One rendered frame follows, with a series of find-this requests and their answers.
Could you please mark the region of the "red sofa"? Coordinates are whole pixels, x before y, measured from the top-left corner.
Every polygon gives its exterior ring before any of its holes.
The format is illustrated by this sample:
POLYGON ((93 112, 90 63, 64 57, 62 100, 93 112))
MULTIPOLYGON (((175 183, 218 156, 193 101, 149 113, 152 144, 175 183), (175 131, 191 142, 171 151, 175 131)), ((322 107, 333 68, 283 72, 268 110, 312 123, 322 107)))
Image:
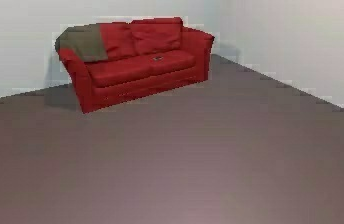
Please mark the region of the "red sofa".
POLYGON ((179 17, 95 24, 107 60, 83 62, 70 49, 55 50, 84 113, 208 79, 214 36, 179 17))

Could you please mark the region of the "brown blanket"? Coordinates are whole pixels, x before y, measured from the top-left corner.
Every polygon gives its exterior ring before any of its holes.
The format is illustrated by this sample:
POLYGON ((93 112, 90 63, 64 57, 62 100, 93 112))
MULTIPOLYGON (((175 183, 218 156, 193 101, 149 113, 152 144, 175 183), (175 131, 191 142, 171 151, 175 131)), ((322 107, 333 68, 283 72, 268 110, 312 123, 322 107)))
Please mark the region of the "brown blanket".
POLYGON ((55 41, 55 50, 70 49, 83 62, 107 60, 99 24, 67 27, 55 41))

